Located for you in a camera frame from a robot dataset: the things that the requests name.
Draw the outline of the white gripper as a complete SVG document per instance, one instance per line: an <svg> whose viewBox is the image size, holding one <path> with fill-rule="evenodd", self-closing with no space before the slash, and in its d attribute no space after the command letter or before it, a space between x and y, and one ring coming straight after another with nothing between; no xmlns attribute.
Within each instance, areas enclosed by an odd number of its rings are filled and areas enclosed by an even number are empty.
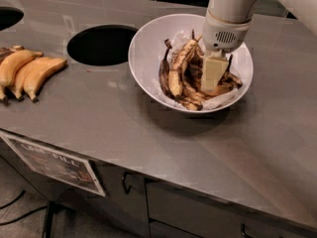
<svg viewBox="0 0 317 238"><path fill-rule="evenodd" d="M223 54L238 49L244 42L250 28L246 23L230 23L218 19L210 12L206 13L202 28L202 41L207 51L204 56L201 89L212 91L225 73L229 61Z"/></svg>

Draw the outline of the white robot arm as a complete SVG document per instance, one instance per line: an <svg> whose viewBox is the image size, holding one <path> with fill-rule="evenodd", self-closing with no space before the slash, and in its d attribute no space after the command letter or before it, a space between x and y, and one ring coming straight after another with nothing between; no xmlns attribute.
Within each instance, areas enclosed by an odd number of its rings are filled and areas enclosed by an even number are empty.
<svg viewBox="0 0 317 238"><path fill-rule="evenodd" d="M205 46L202 88L214 89L228 67L214 59L218 51L231 53L243 43L259 0L209 0L202 28ZM313 34L317 34L317 0L277 0Z"/></svg>

